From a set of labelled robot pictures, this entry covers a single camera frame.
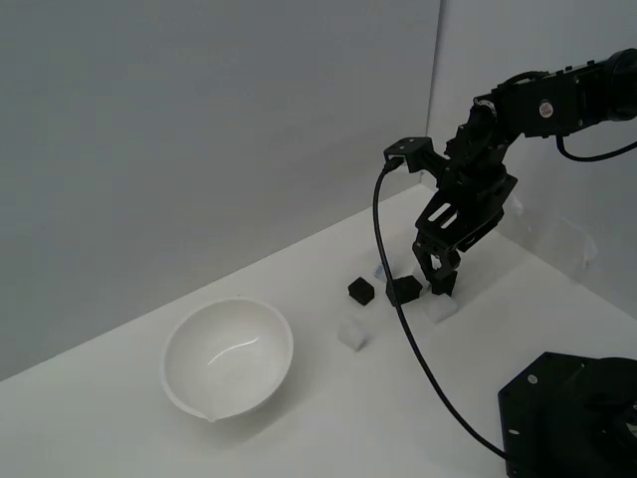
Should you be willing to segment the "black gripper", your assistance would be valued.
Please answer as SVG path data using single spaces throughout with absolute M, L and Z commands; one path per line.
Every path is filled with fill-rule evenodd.
M 424 241 L 415 241 L 412 252 L 429 283 L 444 281 L 456 274 L 460 264 L 457 251 L 442 251 L 439 267 L 433 265 L 432 250 L 468 250 L 494 229 L 504 217 L 504 204 L 518 180 L 501 175 L 484 188 L 471 189 L 456 182 L 440 187 L 416 220 Z

